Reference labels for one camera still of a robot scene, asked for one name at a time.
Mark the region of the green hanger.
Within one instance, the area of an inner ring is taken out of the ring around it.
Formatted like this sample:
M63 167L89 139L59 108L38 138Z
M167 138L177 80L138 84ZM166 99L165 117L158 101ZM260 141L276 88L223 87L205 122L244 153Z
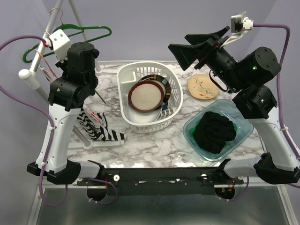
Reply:
M85 42L87 42L87 43L90 43L90 42L93 42L93 41L96 41L96 40L99 40L99 39L102 39L102 38L105 38L105 37L108 37L108 36L112 35L112 30L107 26L78 26L78 25L74 25L74 24L64 24L61 20L61 18L63 16L63 11L60 8L58 8L58 7L52 8L51 11L49 12L49 15L54 10L60 10L61 11L61 16L60 16L61 25L58 26L57 28L55 28L52 33L56 32L58 30L78 30L78 32L69 34L67 36L68 38L70 38L70 37L73 37L73 36L76 36L76 35L79 35L79 34L83 34L85 32L85 30L107 30L108 31L108 33L106 33L104 35L86 40ZM32 60L28 60L27 56L28 56L29 53L36 50L37 48L38 48L38 44L36 44L32 48L26 50L24 52L24 54L22 55L22 61L24 63L31 63Z
M101 95L95 90L96 95L101 99L101 101L106 104L106 101L101 97Z

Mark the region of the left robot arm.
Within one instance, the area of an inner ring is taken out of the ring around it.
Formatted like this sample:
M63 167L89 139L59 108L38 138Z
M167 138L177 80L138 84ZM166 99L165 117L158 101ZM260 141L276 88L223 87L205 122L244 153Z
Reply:
M51 117L40 154L28 164L27 172L46 177L53 184L68 185L78 178L88 178L93 185L103 182L102 165L96 162L73 162L67 159L68 145L75 121L87 97L95 94L98 79L95 60L99 51L85 42L74 43L67 50L63 74L50 85Z

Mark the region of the pink wire hanger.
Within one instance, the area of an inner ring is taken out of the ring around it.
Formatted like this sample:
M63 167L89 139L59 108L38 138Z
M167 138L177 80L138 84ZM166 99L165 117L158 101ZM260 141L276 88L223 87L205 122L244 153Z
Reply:
M47 65L48 69L45 69L42 66L39 66L40 70L42 71L42 73L44 74L45 78L51 83L54 81L55 78L57 78L57 75L53 72L53 70L51 69L49 63L47 62L47 60L44 58L44 56L35 49L35 52L43 59L43 61L45 62L45 64ZM97 116L96 113L94 113L91 109L89 109L86 105L83 106L83 109L86 111L86 113L94 120L97 122L101 122L101 119Z

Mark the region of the green hanger front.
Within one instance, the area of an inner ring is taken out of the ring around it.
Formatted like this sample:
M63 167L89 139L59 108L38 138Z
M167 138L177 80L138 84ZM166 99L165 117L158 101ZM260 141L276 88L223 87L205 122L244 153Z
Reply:
M87 42L87 43L90 43L90 42L93 42L93 41L96 41L96 40L99 40L99 39L102 39L102 38L105 38L105 37L108 37L108 36L112 35L112 30L107 26L78 26L78 25L74 25L74 24L64 24L61 20L61 18L63 16L63 11L60 8L58 8L58 7L52 8L51 11L49 12L49 15L54 10L60 10L61 11L61 16L60 16L61 25L58 26L57 28L55 28L52 33L56 32L58 30L78 30L78 32L69 34L67 36L68 38L70 38L70 37L73 37L73 36L76 36L76 35L79 35L79 34L83 34L85 32L85 30L107 30L108 31L108 33L106 33L104 35L86 40L85 42ZM24 63L31 63L32 60L28 60L27 56L28 56L29 53L36 50L37 48L38 48L38 44L36 44L32 48L26 50L24 52L24 54L22 55L22 61Z

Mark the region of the green tank top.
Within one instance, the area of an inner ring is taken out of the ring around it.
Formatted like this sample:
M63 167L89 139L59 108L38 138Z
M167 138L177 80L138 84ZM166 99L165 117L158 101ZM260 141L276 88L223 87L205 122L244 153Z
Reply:
M219 120L199 121L192 132L192 136L198 145L209 144L225 145L236 137L236 130L231 121L221 122Z

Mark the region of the green hanger back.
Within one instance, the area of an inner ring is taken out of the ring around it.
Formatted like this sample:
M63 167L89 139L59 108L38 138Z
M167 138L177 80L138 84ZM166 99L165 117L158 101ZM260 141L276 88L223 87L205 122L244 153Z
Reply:
M106 101L101 97L101 95L95 90L96 95L101 99L101 101L106 104Z

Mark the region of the black tank top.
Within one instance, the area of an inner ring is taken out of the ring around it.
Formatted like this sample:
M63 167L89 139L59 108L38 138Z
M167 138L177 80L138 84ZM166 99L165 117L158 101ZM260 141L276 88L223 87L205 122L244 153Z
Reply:
M192 136L201 149L219 154L227 142L235 139L236 129L227 117L206 112L195 126Z

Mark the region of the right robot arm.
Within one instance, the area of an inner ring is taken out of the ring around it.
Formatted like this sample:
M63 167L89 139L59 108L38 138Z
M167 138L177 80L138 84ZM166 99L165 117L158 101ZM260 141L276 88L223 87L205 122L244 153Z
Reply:
M236 61L225 46L240 39L243 29L231 36L229 27L210 34L188 34L187 45L170 44L169 50L183 70L208 66L235 93L233 102L242 116L257 130L266 152L246 160L225 160L216 171L218 182L225 184L240 176L257 176L269 184L294 186L300 180L300 151L284 126L275 97L266 83L279 77L281 60L267 47L259 47Z

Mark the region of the zebra striped tank top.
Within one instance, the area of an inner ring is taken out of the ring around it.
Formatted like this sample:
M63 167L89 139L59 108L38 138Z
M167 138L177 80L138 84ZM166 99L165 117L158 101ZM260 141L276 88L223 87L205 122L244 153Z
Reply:
M108 127L108 121L104 113L94 112L89 108L82 108L77 121L80 127L87 132L92 140L120 141L125 140L124 133L115 131Z

